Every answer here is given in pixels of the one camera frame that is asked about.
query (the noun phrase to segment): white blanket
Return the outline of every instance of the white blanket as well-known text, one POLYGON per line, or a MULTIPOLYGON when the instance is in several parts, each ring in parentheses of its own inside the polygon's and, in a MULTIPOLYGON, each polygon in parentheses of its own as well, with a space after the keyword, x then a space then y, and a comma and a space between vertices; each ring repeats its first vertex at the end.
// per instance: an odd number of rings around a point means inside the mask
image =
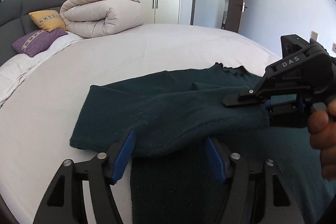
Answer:
POLYGON ((57 52, 82 39, 83 37, 68 32, 68 35, 57 38, 49 49, 33 58, 26 54, 17 54, 4 63, 0 67, 0 107, 39 65, 57 52))

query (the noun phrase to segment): white bed sheet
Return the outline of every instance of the white bed sheet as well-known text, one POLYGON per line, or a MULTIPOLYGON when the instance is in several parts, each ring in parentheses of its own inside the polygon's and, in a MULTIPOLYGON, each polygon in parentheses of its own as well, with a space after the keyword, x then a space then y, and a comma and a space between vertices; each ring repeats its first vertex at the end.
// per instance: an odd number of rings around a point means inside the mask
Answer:
POLYGON ((57 38, 46 51, 32 58, 26 54, 17 54, 0 66, 0 107, 39 65, 67 46, 84 39, 74 33, 67 33, 57 38))
MULTIPOLYGON (((0 193, 21 224, 32 224, 60 164, 96 154, 69 146, 90 85, 216 62, 262 76, 279 59, 239 34, 185 25, 146 24, 75 43, 38 66, 0 109, 0 193)), ((132 223, 129 178, 130 163, 112 187, 125 224, 132 223)), ((86 204, 88 194, 84 187, 86 204)), ((86 208, 89 223, 95 223, 92 208, 86 208)))

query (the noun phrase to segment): yellow pillow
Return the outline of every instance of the yellow pillow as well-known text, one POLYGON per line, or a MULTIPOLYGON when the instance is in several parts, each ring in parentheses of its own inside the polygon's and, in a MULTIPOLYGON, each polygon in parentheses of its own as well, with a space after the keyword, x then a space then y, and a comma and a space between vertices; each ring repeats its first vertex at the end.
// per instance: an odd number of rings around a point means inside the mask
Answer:
POLYGON ((59 13, 55 10, 44 10, 29 13, 34 23, 41 29, 51 32, 57 28, 67 30, 59 13))

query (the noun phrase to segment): purple pillow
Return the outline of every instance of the purple pillow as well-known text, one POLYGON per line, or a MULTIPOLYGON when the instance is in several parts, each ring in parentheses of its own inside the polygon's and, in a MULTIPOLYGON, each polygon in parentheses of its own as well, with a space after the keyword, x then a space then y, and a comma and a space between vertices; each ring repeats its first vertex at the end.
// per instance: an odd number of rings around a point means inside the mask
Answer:
POLYGON ((68 34, 61 29, 55 29, 51 32, 37 30, 16 40, 12 47, 17 53, 27 54, 34 57, 40 52, 47 50, 56 38, 68 34))

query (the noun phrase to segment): blue gripper pad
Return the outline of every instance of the blue gripper pad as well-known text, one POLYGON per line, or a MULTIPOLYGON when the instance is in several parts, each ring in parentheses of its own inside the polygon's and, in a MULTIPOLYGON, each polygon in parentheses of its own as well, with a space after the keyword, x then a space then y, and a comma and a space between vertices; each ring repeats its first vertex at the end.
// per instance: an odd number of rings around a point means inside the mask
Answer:
POLYGON ((129 133, 124 145, 120 149, 118 156, 114 161, 113 173, 112 173, 112 181, 114 183, 116 183, 123 177, 127 163, 132 156, 134 146, 135 146, 135 132, 132 130, 129 133))
POLYGON ((208 162, 211 166, 211 170, 215 174, 215 178, 223 184, 226 181, 224 163, 215 148, 212 140, 208 137, 203 141, 203 149, 208 158, 208 162))
POLYGON ((264 108, 270 107, 272 105, 272 101, 271 100, 267 100, 264 104, 262 104, 262 106, 264 108))

